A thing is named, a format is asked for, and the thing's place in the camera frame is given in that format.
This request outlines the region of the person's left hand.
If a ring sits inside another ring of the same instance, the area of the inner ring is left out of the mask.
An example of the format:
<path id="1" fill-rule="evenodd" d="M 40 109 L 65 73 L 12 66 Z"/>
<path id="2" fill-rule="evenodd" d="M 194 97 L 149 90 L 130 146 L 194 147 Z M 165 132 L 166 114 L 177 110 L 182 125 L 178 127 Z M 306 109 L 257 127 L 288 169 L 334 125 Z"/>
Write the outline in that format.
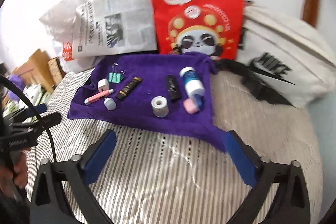
<path id="1" fill-rule="evenodd" d="M 14 171 L 9 170 L 1 164 L 1 192 L 7 197 L 13 197 L 13 191 L 11 186 L 9 186 L 9 182 L 13 182 L 20 189 L 24 189 L 28 183 L 26 151 L 31 151 L 31 148 L 25 148 L 21 151 L 20 158 L 14 165 Z"/>

